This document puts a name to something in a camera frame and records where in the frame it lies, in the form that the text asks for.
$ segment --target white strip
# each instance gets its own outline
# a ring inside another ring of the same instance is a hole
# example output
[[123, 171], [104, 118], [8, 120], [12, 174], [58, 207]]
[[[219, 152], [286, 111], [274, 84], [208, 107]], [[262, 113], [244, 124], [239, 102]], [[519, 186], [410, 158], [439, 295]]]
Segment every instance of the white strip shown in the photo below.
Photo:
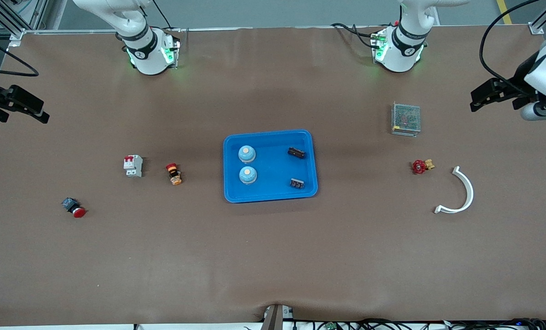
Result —
[[466, 202], [459, 209], [449, 209], [443, 205], [439, 205], [438, 207], [436, 207], [436, 211], [434, 211], [434, 213], [439, 213], [440, 211], [444, 213], [457, 213], [460, 211], [464, 211], [465, 209], [468, 209], [468, 207], [472, 203], [472, 198], [475, 195], [475, 191], [473, 190], [472, 184], [470, 183], [466, 175], [463, 175], [460, 172], [460, 166], [457, 166], [453, 169], [453, 175], [457, 176], [462, 181], [462, 183], [464, 184], [466, 188]]

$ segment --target metal post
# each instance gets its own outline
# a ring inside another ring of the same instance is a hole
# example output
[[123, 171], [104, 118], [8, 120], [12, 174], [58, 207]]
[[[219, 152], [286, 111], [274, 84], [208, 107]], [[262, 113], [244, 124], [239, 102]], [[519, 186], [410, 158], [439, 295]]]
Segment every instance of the metal post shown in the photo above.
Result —
[[546, 8], [536, 17], [533, 22], [529, 22], [530, 32], [533, 35], [543, 35], [543, 25], [546, 24]]
[[31, 27], [3, 0], [0, 0], [0, 25], [7, 29], [11, 36], [20, 39], [24, 30], [30, 30]]

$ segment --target black terminal block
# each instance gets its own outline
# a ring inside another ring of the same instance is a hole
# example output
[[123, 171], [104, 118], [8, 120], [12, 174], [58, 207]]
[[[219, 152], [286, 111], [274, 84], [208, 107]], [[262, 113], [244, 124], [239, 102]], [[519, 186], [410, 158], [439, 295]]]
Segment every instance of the black terminal block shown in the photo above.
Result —
[[298, 180], [296, 178], [292, 178], [291, 182], [289, 183], [293, 188], [297, 189], [303, 189], [305, 186], [305, 183], [302, 180]]
[[290, 147], [290, 149], [287, 150], [287, 153], [292, 156], [298, 157], [300, 159], [304, 159], [306, 156], [305, 152], [303, 152], [302, 150], [296, 149], [294, 147]]

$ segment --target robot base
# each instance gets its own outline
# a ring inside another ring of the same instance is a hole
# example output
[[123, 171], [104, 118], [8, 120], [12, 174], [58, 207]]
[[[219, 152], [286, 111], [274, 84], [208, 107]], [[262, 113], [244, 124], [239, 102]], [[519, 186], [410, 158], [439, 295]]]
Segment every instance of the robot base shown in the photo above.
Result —
[[152, 27], [151, 30], [157, 36], [157, 45], [149, 53], [146, 59], [139, 59], [129, 51], [131, 64], [145, 75], [158, 75], [168, 67], [177, 67], [179, 60], [179, 41], [174, 42], [173, 36], [163, 30]]
[[371, 35], [371, 44], [377, 46], [373, 49], [373, 62], [381, 63], [386, 69], [393, 72], [405, 72], [420, 60], [422, 46], [417, 55], [403, 56], [401, 51], [393, 45], [392, 35], [396, 27], [388, 27]]

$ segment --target orange and black component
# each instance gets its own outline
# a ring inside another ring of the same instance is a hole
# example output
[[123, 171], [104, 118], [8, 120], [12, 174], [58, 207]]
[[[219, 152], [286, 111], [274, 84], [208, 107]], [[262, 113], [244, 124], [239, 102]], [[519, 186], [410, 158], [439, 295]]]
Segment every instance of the orange and black component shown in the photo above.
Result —
[[178, 171], [176, 163], [168, 164], [165, 168], [169, 172], [169, 180], [171, 180], [171, 183], [175, 186], [181, 184], [181, 172]]

